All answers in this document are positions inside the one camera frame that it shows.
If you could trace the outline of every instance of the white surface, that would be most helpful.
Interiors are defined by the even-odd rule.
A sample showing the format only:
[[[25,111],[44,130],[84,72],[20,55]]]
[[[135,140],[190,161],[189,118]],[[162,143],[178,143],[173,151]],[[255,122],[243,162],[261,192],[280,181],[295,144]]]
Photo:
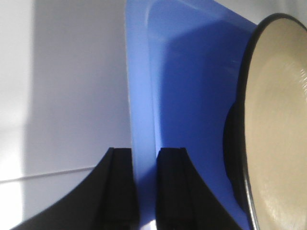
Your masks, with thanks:
[[[287,13],[307,25],[306,0],[215,0],[251,22],[258,24],[273,13]]]
[[[71,191],[90,170],[0,183],[0,229],[9,230]]]
[[[3,181],[95,166],[108,147],[131,146],[124,9],[125,0],[0,0],[1,230],[86,173]]]

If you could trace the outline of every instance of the cream plate surface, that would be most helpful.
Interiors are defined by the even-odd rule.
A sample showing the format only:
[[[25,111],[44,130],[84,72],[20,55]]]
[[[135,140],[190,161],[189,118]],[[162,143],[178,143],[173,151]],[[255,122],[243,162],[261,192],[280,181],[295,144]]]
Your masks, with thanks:
[[[245,98],[248,173],[261,230],[307,229],[307,32],[281,18],[262,32]]]

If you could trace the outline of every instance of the blue plastic sheet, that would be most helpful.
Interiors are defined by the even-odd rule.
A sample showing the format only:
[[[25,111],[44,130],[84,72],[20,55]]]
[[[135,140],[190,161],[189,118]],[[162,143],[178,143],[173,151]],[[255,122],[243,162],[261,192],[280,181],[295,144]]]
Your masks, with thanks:
[[[223,128],[256,25],[213,0],[128,0],[126,33],[133,163],[141,225],[154,220],[155,161],[185,147],[245,230],[223,162]]]

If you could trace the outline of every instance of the plate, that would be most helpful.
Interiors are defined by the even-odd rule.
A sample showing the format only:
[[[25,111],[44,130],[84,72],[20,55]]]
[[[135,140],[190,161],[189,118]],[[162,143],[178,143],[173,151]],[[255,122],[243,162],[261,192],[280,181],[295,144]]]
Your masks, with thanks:
[[[273,14],[243,56],[224,161],[256,230],[307,229],[307,30]]]

